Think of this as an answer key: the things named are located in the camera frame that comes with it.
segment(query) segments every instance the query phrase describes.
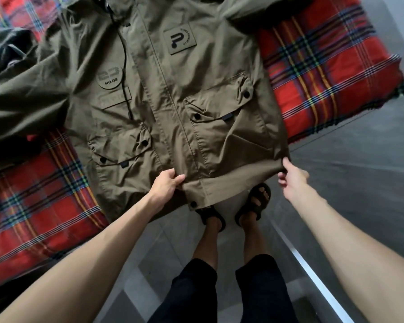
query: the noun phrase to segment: gray tiled floor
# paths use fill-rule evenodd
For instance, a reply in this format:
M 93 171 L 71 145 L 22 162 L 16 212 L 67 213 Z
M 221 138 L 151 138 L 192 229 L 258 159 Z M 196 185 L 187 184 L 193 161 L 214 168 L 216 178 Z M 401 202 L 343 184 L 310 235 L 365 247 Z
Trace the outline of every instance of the gray tiled floor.
M 381 0 L 363 0 L 363 4 L 388 50 L 402 55 L 404 70 L 404 41 L 385 4 Z M 310 172 L 310 183 L 335 209 L 404 256 L 404 97 L 313 135 L 292 145 L 291 150 L 293 161 Z M 261 227 L 286 282 L 298 278 L 300 272 L 293 269 L 290 255 L 278 249 L 268 217 L 275 220 L 353 320 L 366 322 L 342 290 L 309 229 L 280 195 L 275 179 L 269 184 L 274 197 Z M 235 207 L 229 204 L 219 209 L 228 224 L 218 243 L 221 323 L 238 322 L 242 313 L 234 271 L 243 263 L 243 234 L 233 222 L 231 213 L 240 204 Z M 186 208 L 151 223 L 96 321 L 146 321 L 166 295 L 172 278 L 190 260 L 202 232 L 199 217 Z

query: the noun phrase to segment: olive green jacket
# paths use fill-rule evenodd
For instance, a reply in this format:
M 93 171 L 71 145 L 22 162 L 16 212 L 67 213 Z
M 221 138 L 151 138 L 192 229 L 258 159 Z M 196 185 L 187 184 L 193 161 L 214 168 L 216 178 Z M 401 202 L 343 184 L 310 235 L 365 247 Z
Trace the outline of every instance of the olive green jacket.
M 282 169 L 281 113 L 255 37 L 238 29 L 280 0 L 106 1 L 114 21 L 72 0 L 0 74 L 0 141 L 64 122 L 110 220 L 168 168 L 187 178 L 165 212 L 212 205 Z

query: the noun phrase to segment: plaid fabric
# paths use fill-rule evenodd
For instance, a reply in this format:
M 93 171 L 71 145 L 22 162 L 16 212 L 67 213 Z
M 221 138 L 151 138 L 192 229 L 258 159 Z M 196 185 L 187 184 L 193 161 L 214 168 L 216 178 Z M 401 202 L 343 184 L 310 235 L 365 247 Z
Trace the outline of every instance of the plaid fabric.
M 0 26 L 40 38 L 65 0 L 0 0 Z M 315 0 L 257 34 L 289 141 L 404 94 L 400 58 L 377 38 L 359 0 Z M 108 222 L 64 130 L 43 152 L 0 173 L 0 284 L 59 258 Z

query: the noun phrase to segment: jacket sleeve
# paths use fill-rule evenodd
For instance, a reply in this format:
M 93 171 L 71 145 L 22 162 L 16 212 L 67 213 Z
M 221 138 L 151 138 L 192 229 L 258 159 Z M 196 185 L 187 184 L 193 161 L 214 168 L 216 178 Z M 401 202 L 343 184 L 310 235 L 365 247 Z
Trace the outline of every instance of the jacket sleeve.
M 224 0 L 220 15 L 246 32 L 270 28 L 295 15 L 313 0 Z
M 0 141 L 59 123 L 74 72 L 73 35 L 69 13 L 62 12 L 39 44 L 0 73 Z

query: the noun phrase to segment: rectangular patch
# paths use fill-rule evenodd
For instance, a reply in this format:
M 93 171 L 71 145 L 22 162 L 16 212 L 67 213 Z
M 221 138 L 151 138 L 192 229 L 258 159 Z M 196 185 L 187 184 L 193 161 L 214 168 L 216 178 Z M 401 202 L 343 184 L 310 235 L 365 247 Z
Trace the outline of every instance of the rectangular patch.
M 164 31 L 163 37 L 171 55 L 196 45 L 196 40 L 189 24 L 183 24 Z
M 127 99 L 130 101 L 132 99 L 132 95 L 130 94 L 130 89 L 127 86 L 124 89 L 126 91 Z M 103 96 L 99 97 L 99 102 L 100 102 L 100 108 L 102 110 L 105 110 L 106 108 L 114 106 L 118 103 L 126 102 L 126 99 L 124 98 L 124 94 L 123 94 L 123 89 L 120 86 L 118 90 L 116 90 L 112 93 L 109 93 L 107 95 L 103 95 Z

